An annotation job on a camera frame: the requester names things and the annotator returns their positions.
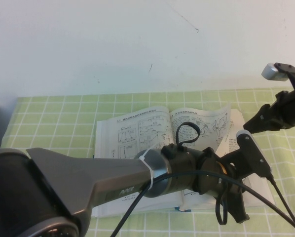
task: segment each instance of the black wire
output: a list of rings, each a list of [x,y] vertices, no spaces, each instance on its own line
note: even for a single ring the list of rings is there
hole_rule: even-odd
[[[256,198],[258,198],[259,200],[261,200],[263,203],[265,203],[267,206],[269,206],[271,209],[273,209],[278,215],[280,215],[282,218],[284,218],[290,225],[292,225],[295,228],[295,221],[291,220],[284,212],[282,212],[274,204],[272,204],[270,201],[268,201],[266,198],[264,198],[262,195],[260,195],[259,193],[257,193],[253,189],[251,189],[250,187],[248,187],[245,184],[242,184],[242,183],[238,182],[237,180],[235,180],[233,178],[230,178],[230,177],[228,177],[226,175],[222,175],[222,174],[218,174],[218,173],[214,173],[214,172],[210,172],[210,171],[204,171],[204,170],[192,170],[192,171],[186,171],[186,172],[180,172],[180,173],[174,173],[174,174],[163,174],[163,175],[155,178],[154,181],[153,181],[153,184],[157,184],[157,183],[161,182],[164,179],[169,179],[169,178],[172,178],[172,177],[183,176],[183,175],[209,175],[209,176],[221,178],[222,180],[224,180],[224,181],[226,181],[228,183],[232,183],[234,185],[237,185],[237,186],[241,187],[243,190],[249,192],[250,194],[252,194]],[[148,191],[149,186],[150,186],[150,182],[146,184],[146,186],[143,188],[143,190],[140,192],[140,194],[137,196],[137,198],[130,205],[129,209],[126,211],[126,213],[124,214],[124,216],[120,220],[119,224],[117,225],[117,227],[113,231],[111,237],[115,237],[118,234],[118,232],[120,231],[120,229],[122,228],[123,224],[126,222],[128,217],[130,216],[133,209],[136,207],[138,202],[141,200],[141,198]]]
[[[281,202],[282,202],[283,205],[285,206],[285,208],[286,208],[286,210],[288,211],[289,215],[291,216],[292,220],[295,222],[295,216],[294,216],[294,214],[291,212],[291,210],[290,210],[290,208],[289,208],[289,206],[288,206],[286,200],[285,200],[284,197],[282,196],[282,194],[281,194],[281,192],[280,192],[280,190],[279,190],[279,188],[278,188],[278,186],[277,186],[275,180],[272,179],[270,182],[271,182],[271,184],[274,186],[274,188],[275,188],[277,194],[278,194],[279,197],[280,197]]]

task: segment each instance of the green checkered mat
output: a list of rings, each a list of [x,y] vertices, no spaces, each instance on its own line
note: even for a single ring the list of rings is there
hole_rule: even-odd
[[[42,147],[73,157],[94,154],[96,121],[155,105],[169,110],[191,107],[215,110],[231,102],[232,108],[250,119],[265,103],[272,103],[283,89],[161,92],[111,95],[50,96],[19,98],[4,148]],[[276,182],[295,213],[295,128],[254,135],[272,166]],[[284,209],[272,189],[277,206]],[[249,208],[250,221],[236,224],[229,218],[219,226],[213,210],[180,213],[173,210],[132,214],[120,237],[255,237],[295,236],[295,230],[270,208]],[[121,216],[92,219],[87,237],[110,236]]]

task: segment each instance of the open book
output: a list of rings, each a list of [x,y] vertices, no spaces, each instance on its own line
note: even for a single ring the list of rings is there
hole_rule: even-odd
[[[243,119],[238,110],[232,110],[230,105],[216,111],[202,111],[192,108],[181,108],[169,112],[166,107],[155,106],[136,111],[130,114],[97,122],[95,158],[134,158],[142,150],[152,146],[160,149],[175,142],[175,133],[180,124],[191,121],[201,129],[199,139],[194,143],[184,144],[193,149],[203,150],[211,147],[223,156],[231,149],[237,149],[233,144],[235,134],[241,130],[244,123],[236,120]],[[190,140],[197,136],[191,127],[183,126],[179,132],[179,140]],[[272,195],[266,183],[261,179],[247,179],[246,184],[259,191],[264,197],[271,200]],[[125,213],[138,193],[131,194],[114,201],[97,206],[92,216],[103,217]],[[261,205],[251,195],[245,197],[246,206]],[[180,207],[183,209],[210,209],[214,208],[215,199],[209,195],[199,195],[190,190],[179,191],[155,198],[144,197],[138,203],[135,211],[148,211]]]

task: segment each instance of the white grid line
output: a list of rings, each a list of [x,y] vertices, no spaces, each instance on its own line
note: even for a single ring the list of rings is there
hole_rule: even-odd
[[[57,123],[55,124],[54,133],[53,133],[53,136],[52,136],[52,139],[51,139],[51,142],[50,142],[49,150],[52,148],[52,143],[53,143],[53,140],[54,140],[54,135],[55,135],[56,130],[57,130],[57,128],[58,128],[58,124],[59,124],[60,117],[61,117],[61,114],[62,114],[62,111],[63,111],[63,108],[64,108],[64,104],[65,104],[65,97],[64,97],[63,102],[62,102],[62,107],[61,107],[61,111],[60,111],[60,113],[59,113],[58,121],[57,121]]]
[[[105,231],[105,232],[113,232],[113,229],[98,229],[97,231]],[[135,230],[135,229],[126,229],[123,230],[121,229],[119,232],[144,232],[144,230]],[[193,234],[194,231],[164,231],[164,230],[146,230],[146,232],[150,233],[188,233],[188,234]],[[195,231],[196,234],[219,234],[219,232],[216,231]],[[238,235],[244,235],[245,232],[221,232],[222,234],[238,234]],[[247,232],[248,235],[269,235],[270,233],[268,232]],[[272,233],[274,236],[295,236],[295,233]]]
[[[96,220],[95,237],[97,237],[98,222],[99,222],[99,218],[97,218],[97,220]]]
[[[113,104],[113,113],[112,113],[112,117],[114,117],[114,112],[116,110],[116,99],[117,99],[117,94],[114,95],[114,104]]]
[[[243,229],[244,229],[244,234],[247,237],[247,232],[246,232],[246,226],[245,226],[245,222],[243,222]]]
[[[202,109],[203,109],[203,98],[202,98],[202,91],[200,92],[200,98],[201,98],[201,106],[202,106]]]
[[[99,102],[99,98],[100,98],[100,95],[98,96],[98,98],[97,98],[97,105],[96,105],[96,111],[95,111],[95,116],[94,116],[94,121],[93,121],[93,128],[92,128],[92,136],[94,136],[94,140],[93,141],[95,141],[95,124],[96,124],[96,116],[97,116],[97,109],[98,109],[98,102]],[[90,141],[89,141],[89,145],[88,145],[88,152],[87,152],[87,157],[93,157],[95,154],[89,154],[89,152],[92,150],[91,149],[91,146],[94,146],[94,150],[93,150],[93,152],[95,153],[95,144],[92,144],[92,138],[90,139]]]
[[[16,135],[18,134],[20,127],[21,127],[21,125],[18,126],[18,129],[17,129]],[[14,139],[13,139],[11,145],[10,145],[11,147],[14,146],[15,139],[16,139],[16,136],[14,137]]]
[[[147,230],[147,214],[144,213],[144,237],[146,237],[146,233],[147,233],[146,230]]]
[[[47,97],[47,100],[46,100],[46,102],[45,102],[45,105],[44,105],[44,108],[43,108],[42,115],[44,114],[45,108],[47,107],[47,102],[48,102],[48,100],[49,100],[49,96]],[[38,129],[39,129],[39,126],[40,126],[41,120],[42,120],[42,115],[40,116],[39,123],[38,123],[38,125],[37,125],[36,131],[35,131],[35,134],[33,135],[33,138],[32,138],[32,140],[31,140],[31,143],[30,143],[30,146],[29,146],[30,148],[33,147],[33,143],[34,143],[35,137],[36,137],[36,135],[37,135],[37,132],[38,132]]]
[[[82,98],[83,97],[81,96],[80,102],[79,102],[78,112],[80,112],[80,108],[81,108],[81,105],[82,105]],[[78,120],[78,116],[76,116],[76,120],[75,120],[75,124],[74,124],[74,128],[73,128],[73,133],[72,133],[72,138],[71,138],[71,141],[70,141],[70,144],[69,144],[69,150],[68,150],[68,154],[67,155],[69,155],[69,153],[71,151],[71,146],[72,146],[72,141],[73,141],[73,138],[74,138],[74,133],[75,133],[75,129],[76,129],[77,120]]]
[[[196,223],[195,223],[195,213],[192,213],[192,223],[193,223],[193,236],[196,237]]]
[[[220,101],[220,108],[222,108],[222,102],[221,102],[220,92],[219,91],[218,91],[218,98],[219,98],[219,101]]]
[[[168,237],[171,237],[171,213],[168,212]]]
[[[269,220],[268,220],[268,214],[267,214],[266,208],[264,208],[264,212],[265,212],[265,216],[266,216],[266,221],[267,221],[267,226],[268,226],[268,229],[269,229],[269,233],[270,233],[270,236],[272,236],[271,227],[270,227],[270,223],[269,223]]]
[[[131,99],[131,112],[133,112],[133,93],[132,93],[132,99]]]

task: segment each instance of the diagram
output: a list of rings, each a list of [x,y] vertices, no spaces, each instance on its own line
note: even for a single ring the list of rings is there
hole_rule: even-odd
[[[136,138],[137,133],[135,128],[120,130],[118,134],[119,142],[128,142]]]
[[[213,126],[212,129],[220,137],[221,129],[225,129],[226,124],[227,124],[227,113],[221,119],[214,121],[214,123],[212,124],[212,126]]]
[[[139,136],[149,133],[168,131],[172,129],[169,126],[169,121],[166,116],[152,116],[139,121]]]
[[[132,159],[138,153],[137,142],[119,146],[119,158],[120,159]]]
[[[145,137],[140,137],[140,151],[146,150],[156,144],[154,146],[155,149],[162,148],[165,145],[172,143],[171,136],[166,133],[156,133],[152,135],[148,135]]]
[[[202,120],[202,119],[195,119],[195,118],[192,118],[191,121],[195,124],[198,125],[198,127],[200,128],[200,135],[206,135],[209,131],[209,128],[208,128],[208,125]]]

